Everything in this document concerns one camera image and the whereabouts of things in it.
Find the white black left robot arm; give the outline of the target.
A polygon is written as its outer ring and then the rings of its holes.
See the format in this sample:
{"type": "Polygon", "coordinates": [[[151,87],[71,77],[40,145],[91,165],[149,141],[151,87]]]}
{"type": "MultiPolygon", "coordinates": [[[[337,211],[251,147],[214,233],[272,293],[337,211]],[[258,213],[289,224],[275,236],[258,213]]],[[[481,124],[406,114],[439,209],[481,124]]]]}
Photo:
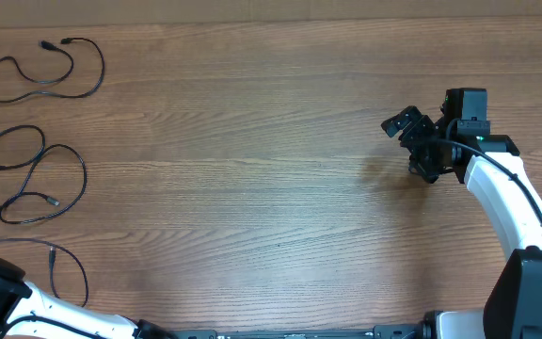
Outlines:
{"type": "Polygon", "coordinates": [[[25,272],[0,258],[0,338],[164,338],[174,335],[145,320],[92,312],[55,298],[24,279],[25,272]]]}

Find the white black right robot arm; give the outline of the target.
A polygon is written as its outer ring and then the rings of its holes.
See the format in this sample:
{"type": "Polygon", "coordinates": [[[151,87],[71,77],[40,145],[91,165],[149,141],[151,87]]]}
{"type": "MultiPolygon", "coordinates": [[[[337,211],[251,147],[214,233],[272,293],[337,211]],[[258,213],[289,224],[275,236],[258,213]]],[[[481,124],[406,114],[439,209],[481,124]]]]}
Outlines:
{"type": "Polygon", "coordinates": [[[408,106],[382,129],[410,152],[409,169],[426,182],[453,172],[492,224],[506,265],[485,306],[434,312],[421,338],[542,338],[542,200],[510,137],[493,135],[486,112],[445,111],[432,121],[408,106]]]}

